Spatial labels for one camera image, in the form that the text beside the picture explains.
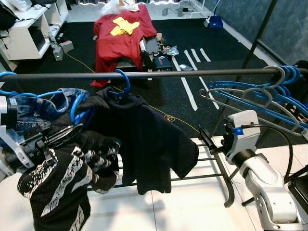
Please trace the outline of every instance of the floor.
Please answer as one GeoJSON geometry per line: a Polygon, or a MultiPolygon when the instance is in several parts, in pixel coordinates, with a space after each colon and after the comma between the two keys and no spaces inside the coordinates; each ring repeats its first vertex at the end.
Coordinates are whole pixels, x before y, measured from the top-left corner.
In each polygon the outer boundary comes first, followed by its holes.
{"type": "MultiPolygon", "coordinates": [[[[218,146],[221,137],[215,137],[218,146]]],[[[308,164],[307,145],[295,145],[295,158],[292,172],[308,164]]],[[[269,162],[284,173],[288,157],[286,146],[260,149],[269,162]]],[[[200,157],[209,157],[200,149],[200,157]]],[[[230,174],[234,167],[223,161],[230,174]]],[[[217,173],[218,166],[210,161],[202,161],[188,176],[217,173]]],[[[111,190],[106,195],[89,192],[91,217],[83,231],[261,231],[255,203],[242,207],[241,202],[252,195],[237,174],[232,180],[235,202],[225,208],[227,189],[220,178],[182,180],[172,183],[170,194],[151,191],[138,195],[137,187],[124,187],[111,190]]],[[[308,231],[308,216],[302,215],[305,230],[308,231]]]]}
{"type": "MultiPolygon", "coordinates": [[[[150,3],[147,4],[147,9],[149,11],[150,17],[152,20],[164,20],[164,19],[184,19],[184,18],[205,18],[210,15],[210,11],[204,8],[201,13],[184,12],[181,17],[178,17],[178,8],[186,7],[190,11],[199,12],[200,8],[196,7],[193,3],[182,2],[179,3],[168,3],[162,2],[160,4],[150,3]],[[162,16],[163,9],[168,8],[168,14],[162,16]]],[[[104,4],[99,3],[98,5],[72,5],[72,10],[69,11],[67,22],[95,22],[101,17],[101,9],[104,7],[104,4]]]]}

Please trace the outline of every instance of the red sweater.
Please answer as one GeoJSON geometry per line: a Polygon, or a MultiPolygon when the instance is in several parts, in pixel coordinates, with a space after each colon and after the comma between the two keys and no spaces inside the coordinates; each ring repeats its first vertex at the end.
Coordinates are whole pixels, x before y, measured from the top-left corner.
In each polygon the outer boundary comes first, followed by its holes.
{"type": "MultiPolygon", "coordinates": [[[[118,59],[122,56],[133,60],[142,71],[141,50],[139,42],[142,37],[152,37],[157,31],[152,25],[149,12],[145,5],[139,5],[139,12],[123,11],[121,14],[105,15],[94,23],[94,33],[99,37],[96,41],[96,72],[114,72],[118,59]],[[110,32],[117,25],[113,20],[122,17],[130,23],[139,22],[132,35],[126,33],[113,36],[110,32]]],[[[95,80],[92,86],[103,87],[107,80],[95,80]]]]}

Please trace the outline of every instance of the robotic hand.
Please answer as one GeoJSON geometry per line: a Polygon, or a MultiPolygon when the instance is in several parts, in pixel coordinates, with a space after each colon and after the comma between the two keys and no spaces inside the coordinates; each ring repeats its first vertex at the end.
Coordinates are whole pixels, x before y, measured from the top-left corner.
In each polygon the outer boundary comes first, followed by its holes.
{"type": "Polygon", "coordinates": [[[222,151],[231,165],[236,165],[252,193],[261,221],[266,231],[302,231],[295,202],[284,187],[283,177],[271,167],[262,155],[256,155],[256,142],[260,128],[245,125],[258,124],[255,111],[247,110],[228,117],[227,134],[221,141],[222,151]]]}

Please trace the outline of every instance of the clothes rack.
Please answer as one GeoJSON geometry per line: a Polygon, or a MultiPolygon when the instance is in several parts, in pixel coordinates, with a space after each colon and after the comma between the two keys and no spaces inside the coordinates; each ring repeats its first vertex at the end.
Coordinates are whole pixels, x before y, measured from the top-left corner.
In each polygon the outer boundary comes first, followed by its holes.
{"type": "MultiPolygon", "coordinates": [[[[300,68],[301,73],[308,73],[308,70],[300,68]]],[[[280,72],[277,69],[226,69],[226,70],[203,70],[203,71],[189,71],[189,72],[130,72],[126,75],[130,79],[148,79],[148,78],[179,78],[179,77],[207,77],[207,76],[225,76],[225,75],[260,75],[264,77],[266,75],[279,74],[280,72]]],[[[94,80],[94,79],[123,79],[123,76],[120,73],[45,73],[45,74],[17,74],[17,75],[5,75],[1,78],[1,81],[18,81],[18,80],[46,80],[46,79],[75,79],[75,80],[94,80]]],[[[206,147],[206,143],[209,136],[205,134],[204,130],[200,128],[199,139],[203,141],[204,144],[199,144],[198,147],[206,147]]],[[[230,207],[234,202],[234,189],[232,186],[231,179],[235,176],[237,171],[234,171],[230,176],[228,176],[225,167],[222,164],[222,161],[218,154],[212,155],[210,158],[200,158],[198,161],[215,161],[219,167],[220,173],[210,174],[210,175],[201,175],[194,177],[186,177],[182,180],[192,180],[200,178],[210,178],[210,177],[223,177],[229,197],[224,203],[225,207],[230,207]]],[[[179,178],[172,179],[171,181],[178,181],[179,178]]],[[[123,185],[116,185],[115,188],[124,187],[123,185]]]]}

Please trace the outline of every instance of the black floor mat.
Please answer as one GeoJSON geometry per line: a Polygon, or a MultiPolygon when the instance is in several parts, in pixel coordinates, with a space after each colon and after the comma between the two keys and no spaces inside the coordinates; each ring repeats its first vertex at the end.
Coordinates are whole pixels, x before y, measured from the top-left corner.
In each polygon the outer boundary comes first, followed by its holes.
{"type": "MultiPolygon", "coordinates": [[[[189,60],[184,54],[184,50],[188,50],[199,70],[214,69],[235,69],[241,68],[248,49],[231,36],[223,28],[205,28],[203,20],[157,20],[153,21],[153,25],[158,32],[163,34],[164,44],[177,45],[179,55],[176,60],[179,64],[191,66],[189,60]],[[203,48],[211,62],[207,62],[200,52],[203,48]],[[192,56],[191,50],[195,49],[201,62],[197,63],[192,56]]],[[[74,50],[69,54],[81,62],[85,63],[92,70],[95,69],[95,46],[96,41],[93,40],[93,23],[65,23],[60,33],[64,34],[66,40],[71,40],[74,50]]],[[[248,67],[263,68],[266,63],[257,57],[253,57],[248,67]]],[[[90,72],[84,65],[64,55],[62,61],[55,61],[52,50],[49,48],[46,54],[40,60],[22,61],[16,73],[88,73],[90,72]]],[[[206,84],[215,80],[235,80],[236,76],[219,76],[219,77],[203,77],[206,84]]],[[[267,76],[246,76],[243,77],[245,82],[265,83],[269,82],[270,77],[267,76]]],[[[198,106],[198,110],[194,111],[186,94],[185,88],[180,78],[163,78],[147,80],[131,81],[132,92],[140,94],[150,105],[167,114],[178,117],[193,127],[198,128],[199,125],[212,131],[219,116],[220,110],[217,110],[211,101],[204,100],[199,96],[199,89],[204,88],[200,79],[187,78],[187,82],[193,93],[194,99],[198,106]]],[[[19,81],[18,86],[13,83],[6,83],[4,90],[15,90],[18,87],[24,92],[44,93],[58,88],[73,87],[83,88],[90,92],[95,92],[90,86],[91,81],[71,81],[65,80],[54,81],[19,81]]],[[[123,88],[125,82],[123,80],[112,81],[111,85],[123,88]]],[[[231,110],[227,110],[226,115],[232,114],[231,110]]],[[[183,129],[190,137],[196,137],[198,134],[180,121],[175,121],[181,129],[183,129]]],[[[223,124],[219,126],[216,135],[224,133],[223,124]]],[[[264,143],[264,146],[285,145],[284,140],[277,134],[272,133],[270,142],[264,143]]],[[[305,143],[304,138],[292,137],[295,143],[305,143]]]]}

